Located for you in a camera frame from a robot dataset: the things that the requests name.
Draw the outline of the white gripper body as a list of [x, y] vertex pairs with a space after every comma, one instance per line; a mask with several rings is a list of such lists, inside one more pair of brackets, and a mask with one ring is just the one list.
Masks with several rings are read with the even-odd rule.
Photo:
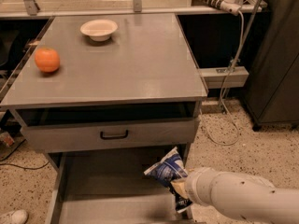
[[197, 168], [190, 172], [185, 180], [185, 190], [188, 198], [193, 203], [203, 206], [211, 205], [210, 186], [218, 173], [218, 171], [209, 167]]

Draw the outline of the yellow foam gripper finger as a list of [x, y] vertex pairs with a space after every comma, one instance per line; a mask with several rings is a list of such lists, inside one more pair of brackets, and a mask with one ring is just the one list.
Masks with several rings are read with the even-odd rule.
[[176, 191], [176, 193], [178, 193], [184, 199], [187, 199], [188, 194], [185, 189], [185, 181], [186, 181], [185, 178], [175, 179], [171, 181], [171, 185]]

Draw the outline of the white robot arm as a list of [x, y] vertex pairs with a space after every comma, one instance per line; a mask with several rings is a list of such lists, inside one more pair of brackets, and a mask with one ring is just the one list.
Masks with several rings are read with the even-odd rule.
[[171, 184], [183, 198], [231, 219], [299, 224], [299, 190], [276, 188], [260, 176], [203, 167]]

